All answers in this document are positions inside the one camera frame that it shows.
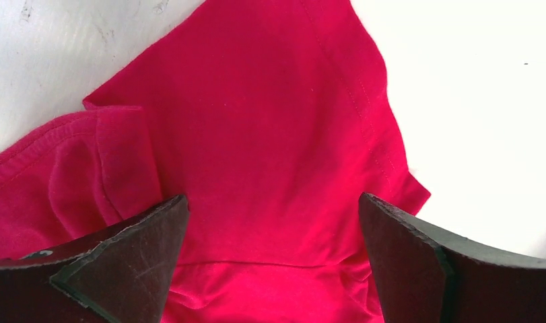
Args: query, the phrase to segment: dark spot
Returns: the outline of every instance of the dark spot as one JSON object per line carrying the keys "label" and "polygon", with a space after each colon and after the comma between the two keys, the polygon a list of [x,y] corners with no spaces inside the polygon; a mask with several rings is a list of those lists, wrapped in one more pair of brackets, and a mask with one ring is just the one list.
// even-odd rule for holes
{"label": "dark spot", "polygon": [[23,4],[23,9],[21,9],[21,21],[29,22],[32,12],[32,0],[25,0],[25,3]]}
{"label": "dark spot", "polygon": [[104,31],[102,31],[102,28],[99,27],[98,25],[95,25],[96,27],[96,30],[98,31],[98,33],[100,34],[100,37],[102,38],[102,41],[104,41],[104,44],[108,44],[108,39],[106,39],[106,35],[104,34]]}
{"label": "dark spot", "polygon": [[152,8],[152,11],[156,14],[156,15],[160,15],[162,14],[162,12],[164,12],[168,6],[168,2],[170,2],[170,0],[163,0],[163,1],[160,1],[157,5],[155,5],[153,8]]}
{"label": "dark spot", "polygon": [[138,7],[136,8],[136,11],[132,15],[132,17],[135,17],[138,14],[138,11],[140,11],[141,6],[142,6],[142,0],[138,1]]}

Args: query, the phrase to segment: white surface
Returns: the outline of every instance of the white surface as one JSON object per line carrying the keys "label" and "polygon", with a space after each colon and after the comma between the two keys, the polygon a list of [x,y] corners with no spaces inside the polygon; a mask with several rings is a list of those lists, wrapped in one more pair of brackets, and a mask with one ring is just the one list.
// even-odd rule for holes
{"label": "white surface", "polygon": [[[0,0],[0,151],[80,101],[201,0]],[[546,257],[546,0],[353,0],[389,72],[420,217]]]}

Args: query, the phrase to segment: stitching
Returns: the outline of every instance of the stitching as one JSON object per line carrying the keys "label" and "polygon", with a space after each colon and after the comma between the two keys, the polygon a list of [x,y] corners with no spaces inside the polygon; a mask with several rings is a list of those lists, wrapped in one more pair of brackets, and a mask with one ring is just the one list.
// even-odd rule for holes
{"label": "stitching", "polygon": [[[312,25],[312,29],[314,30],[314,37],[316,38],[316,42],[318,43],[318,46],[320,47],[320,50],[322,51],[322,54],[324,55],[325,59],[330,63],[331,67],[334,69],[334,72],[339,75],[339,80],[342,83],[342,85],[344,86],[344,88],[346,89],[346,92],[348,93],[348,96],[350,97],[350,100],[352,101],[352,104],[354,105],[354,108],[356,110],[356,113],[358,114],[358,117],[360,118],[360,121],[362,121],[362,114],[360,113],[360,109],[358,108],[358,104],[356,103],[356,100],[354,99],[354,97],[352,95],[352,92],[350,91],[350,88],[348,87],[348,85],[344,81],[342,73],[338,70],[336,64],[334,64],[332,59],[330,59],[330,57],[328,56],[328,53],[326,52],[326,50],[324,48],[324,45],[320,41],[320,38],[318,37],[318,34],[316,32],[316,25],[314,24],[314,22],[312,20],[312,16],[310,15],[310,12],[308,11],[307,6],[304,4],[303,0],[299,0],[299,2],[302,5],[302,7],[304,8],[304,11],[306,12],[306,16],[308,18],[308,21]],[[365,133],[364,128],[362,127],[361,123],[360,123],[360,133],[362,134],[362,139],[364,140],[364,143],[367,145],[368,144],[368,139],[366,138],[366,133]],[[376,166],[380,170],[380,173],[382,173],[382,175],[384,175],[384,177],[386,178],[386,182],[388,183],[388,189],[392,190],[392,185],[391,185],[391,182],[390,182],[390,178],[388,177],[388,175],[384,171],[384,168],[382,167],[382,164],[378,160],[378,157],[376,156],[376,154],[373,154],[372,152],[373,152],[372,149],[370,149],[369,153],[370,153],[370,155],[374,156],[374,162],[376,163]]]}
{"label": "stitching", "polygon": [[98,177],[98,180],[100,181],[100,188],[102,189],[102,192],[104,193],[104,198],[108,201],[108,204],[110,204],[110,207],[112,207],[114,212],[116,212],[116,215],[118,215],[120,220],[122,220],[123,219],[122,215],[120,214],[118,209],[114,207],[114,203],[112,203],[112,200],[110,199],[106,191],[106,187],[104,186],[104,172],[102,168],[102,157],[100,157],[100,148],[98,146],[98,139],[96,138],[96,134],[98,133],[98,119],[99,119],[99,116],[96,117],[96,123],[94,124],[94,144],[96,145],[96,154],[98,155],[98,171],[100,172],[100,176]]}
{"label": "stitching", "polygon": [[43,157],[48,155],[50,152],[52,152],[58,145],[62,144],[64,141],[68,139],[72,139],[74,137],[82,136],[82,135],[93,135],[93,133],[77,133],[74,135],[70,135],[68,137],[62,138],[58,143],[54,144],[52,147],[50,147],[47,151],[45,151],[43,154],[39,155],[35,160],[33,160],[30,164],[28,164],[25,168],[23,168],[21,171],[19,171],[15,176],[10,178],[9,180],[6,180],[4,183],[0,184],[0,190],[5,187],[5,185],[9,184],[13,180],[15,180],[17,177],[19,177],[21,174],[23,174],[26,170],[33,167],[39,160],[41,160]]}
{"label": "stitching", "polygon": [[[368,105],[370,106],[370,108],[373,108],[373,105],[372,105],[372,101],[370,100],[370,97],[368,96],[368,94],[366,93],[366,89],[364,87],[364,84],[362,83],[362,81],[360,79],[357,79],[358,80],[358,83],[360,84],[360,87],[362,88],[362,91],[366,97],[366,100],[368,101]],[[370,123],[370,130],[372,130],[372,134],[375,135],[376,132],[374,131],[374,125],[372,124],[372,119],[370,118],[367,118],[368,119],[368,122]],[[392,166],[392,170],[396,170],[395,166],[394,166],[394,163],[392,163],[392,160],[390,159],[390,156],[385,153],[384,154],[386,156],[386,159],[388,160],[388,162],[390,163],[390,166]]]}
{"label": "stitching", "polygon": [[326,266],[335,266],[334,264],[318,264],[312,266],[300,266],[296,264],[275,264],[274,262],[246,262],[246,261],[235,261],[235,260],[217,260],[217,261],[200,261],[192,262],[188,264],[177,264],[177,267],[187,267],[187,266],[206,266],[212,264],[238,264],[246,266],[274,266],[274,267],[288,267],[288,268],[301,268],[301,269],[310,269],[310,268],[322,268]]}
{"label": "stitching", "polygon": [[67,121],[67,122],[63,122],[63,123],[60,123],[60,124],[57,124],[55,127],[45,131],[44,133],[42,133],[40,136],[38,136],[37,138],[34,138],[33,140],[31,140],[23,149],[19,150],[17,153],[13,154],[12,156],[9,156],[8,158],[5,158],[4,160],[1,160],[0,161],[0,165],[5,163],[5,162],[8,162],[9,160],[11,160],[12,158],[15,158],[17,157],[18,155],[20,155],[21,153],[25,152],[25,150],[29,149],[31,146],[33,146],[33,144],[35,142],[37,142],[39,139],[43,138],[44,136],[46,136],[49,132],[53,131],[53,130],[56,130],[60,127],[65,127],[71,123],[74,123],[74,122],[77,122],[77,121],[80,121],[80,120],[89,120],[89,119],[94,119],[94,117],[85,117],[85,118],[78,118],[78,119],[75,119],[75,120],[70,120],[70,121]]}

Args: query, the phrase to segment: red t-shirt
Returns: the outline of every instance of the red t-shirt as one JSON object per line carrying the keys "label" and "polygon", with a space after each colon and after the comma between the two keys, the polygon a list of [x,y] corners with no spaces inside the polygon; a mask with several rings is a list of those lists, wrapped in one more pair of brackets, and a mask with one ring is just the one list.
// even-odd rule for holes
{"label": "red t-shirt", "polygon": [[185,193],[163,322],[382,322],[358,198],[429,193],[348,1],[206,0],[84,104],[0,155],[0,258]]}

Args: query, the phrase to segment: red cotton cloth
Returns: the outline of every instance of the red cotton cloth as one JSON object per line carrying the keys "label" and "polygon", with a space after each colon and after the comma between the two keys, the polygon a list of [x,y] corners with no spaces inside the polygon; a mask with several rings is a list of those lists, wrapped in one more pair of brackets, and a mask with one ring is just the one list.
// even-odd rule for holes
{"label": "red cotton cloth", "polygon": [[207,0],[0,155],[0,258],[185,193],[163,322],[383,322],[360,231],[416,213],[376,45],[346,0]]}

